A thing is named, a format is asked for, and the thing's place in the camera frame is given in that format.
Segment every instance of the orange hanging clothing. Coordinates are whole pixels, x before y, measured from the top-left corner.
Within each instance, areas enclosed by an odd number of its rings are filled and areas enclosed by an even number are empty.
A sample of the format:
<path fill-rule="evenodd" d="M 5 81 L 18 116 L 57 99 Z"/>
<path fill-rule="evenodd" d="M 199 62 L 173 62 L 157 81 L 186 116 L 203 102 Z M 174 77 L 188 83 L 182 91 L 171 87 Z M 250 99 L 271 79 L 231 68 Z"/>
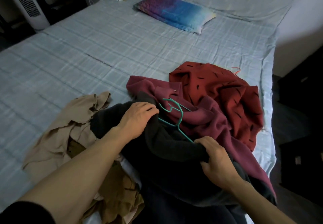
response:
<path fill-rule="evenodd" d="M 180 65 L 169 74 L 169 81 L 181 82 L 184 98 L 195 106 L 204 96 L 212 97 L 231 123 L 232 136 L 254 150 L 264 125 L 257 86 L 221 67 L 196 62 Z"/>

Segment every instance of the pile of clothes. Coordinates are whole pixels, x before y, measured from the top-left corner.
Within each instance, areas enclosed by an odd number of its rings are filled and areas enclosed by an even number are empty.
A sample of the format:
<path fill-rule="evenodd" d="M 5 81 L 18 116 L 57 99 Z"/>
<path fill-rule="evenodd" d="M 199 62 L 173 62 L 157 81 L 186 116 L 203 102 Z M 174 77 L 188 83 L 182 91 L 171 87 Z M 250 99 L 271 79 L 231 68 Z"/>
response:
<path fill-rule="evenodd" d="M 27 154 L 23 168 L 37 182 L 118 125 L 132 103 L 169 109 L 164 99 L 171 98 L 185 107 L 180 129 L 192 141 L 214 138 L 239 175 L 276 204 L 270 180 L 252 154 L 263 126 L 257 86 L 208 63 L 185 62 L 169 80 L 131 76 L 127 90 L 135 99 L 109 108 L 109 92 L 71 101 Z M 102 223 L 246 223 L 239 203 L 204 175 L 204 146 L 159 120 L 176 124 L 181 116 L 160 109 L 148 121 L 115 160 L 84 218 L 99 211 Z"/>

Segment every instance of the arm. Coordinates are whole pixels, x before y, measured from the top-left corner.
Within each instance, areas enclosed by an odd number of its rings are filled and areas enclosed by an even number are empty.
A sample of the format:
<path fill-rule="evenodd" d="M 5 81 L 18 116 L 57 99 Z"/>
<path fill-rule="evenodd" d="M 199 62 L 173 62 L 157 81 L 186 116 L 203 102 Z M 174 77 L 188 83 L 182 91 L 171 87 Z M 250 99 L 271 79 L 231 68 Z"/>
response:
<path fill-rule="evenodd" d="M 99 190 L 116 156 L 130 140 L 142 134 L 148 120 L 157 113 L 159 110 L 153 104 L 132 104 L 118 126 L 41 180 L 19 201 L 43 206 L 57 224 L 77 223 Z"/>
<path fill-rule="evenodd" d="M 204 145 L 210 156 L 208 163 L 201 162 L 204 174 L 231 193 L 255 224 L 296 224 L 239 176 L 225 149 L 213 138 L 206 136 L 195 142 Z"/>

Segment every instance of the bed sheet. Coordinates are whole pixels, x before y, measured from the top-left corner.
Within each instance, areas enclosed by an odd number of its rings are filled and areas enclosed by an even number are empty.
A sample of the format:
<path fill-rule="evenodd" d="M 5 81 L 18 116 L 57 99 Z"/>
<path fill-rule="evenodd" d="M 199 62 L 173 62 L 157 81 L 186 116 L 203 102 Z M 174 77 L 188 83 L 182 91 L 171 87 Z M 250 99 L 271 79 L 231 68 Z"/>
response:
<path fill-rule="evenodd" d="M 270 173 L 275 27 L 218 14 L 197 35 L 133 10 L 138 1 L 101 0 L 0 53 L 0 211 L 32 186 L 24 156 L 71 99 L 109 90 L 111 105 L 124 103 L 130 75 L 168 81 L 185 61 L 240 67 L 259 87 L 265 126 L 254 156 Z"/>

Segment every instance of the teal clothes hanger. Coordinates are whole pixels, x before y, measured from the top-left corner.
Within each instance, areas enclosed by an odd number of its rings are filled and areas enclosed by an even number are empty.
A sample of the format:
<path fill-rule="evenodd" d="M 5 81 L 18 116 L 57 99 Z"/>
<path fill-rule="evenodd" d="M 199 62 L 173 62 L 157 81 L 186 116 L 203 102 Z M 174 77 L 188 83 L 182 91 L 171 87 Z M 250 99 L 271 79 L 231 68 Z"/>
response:
<path fill-rule="evenodd" d="M 168 122 L 166 122 L 165 120 L 163 120 L 163 119 L 161 119 L 161 118 L 158 118 L 160 121 L 162 121 L 162 122 L 164 122 L 164 123 L 166 123 L 166 124 L 168 124 L 169 126 L 172 126 L 172 127 L 177 127 L 177 129 L 178 129 L 178 131 L 188 140 L 188 141 L 190 141 L 190 142 L 192 142 L 192 143 L 194 143 L 190 138 L 188 138 L 188 136 L 187 135 L 185 135 L 184 134 L 184 132 L 183 131 L 181 131 L 181 129 L 180 129 L 180 124 L 181 124 L 181 122 L 182 122 L 182 119 L 183 119 L 183 116 L 184 116 L 184 113 L 183 113 L 183 110 L 182 110 L 182 108 L 181 107 L 183 107 L 183 108 L 185 108 L 186 110 L 188 110 L 188 111 L 190 111 L 191 112 L 191 110 L 189 110 L 188 108 L 186 108 L 186 107 L 184 107 L 183 105 L 181 105 L 181 104 L 179 104 L 178 102 L 176 102 L 176 101 L 174 101 L 172 98 L 164 98 L 163 100 L 167 100 L 167 101 L 171 101 L 171 102 L 173 102 L 173 103 L 175 103 L 177 106 L 178 106 L 178 108 L 175 108 L 175 107 L 173 107 L 171 104 L 169 104 L 168 103 L 168 105 L 171 107 L 171 109 L 168 111 L 167 109 L 165 109 L 160 103 L 159 103 L 159 105 L 160 105 L 160 107 L 164 110 L 164 111 L 166 111 L 166 112 L 171 112 L 173 109 L 175 109 L 175 110 L 177 110 L 177 111 L 179 111 L 179 112 L 181 112 L 181 118 L 178 120 L 178 122 L 177 122 L 177 124 L 175 124 L 175 125 L 173 125 L 173 124 L 171 124 L 171 123 L 168 123 Z"/>

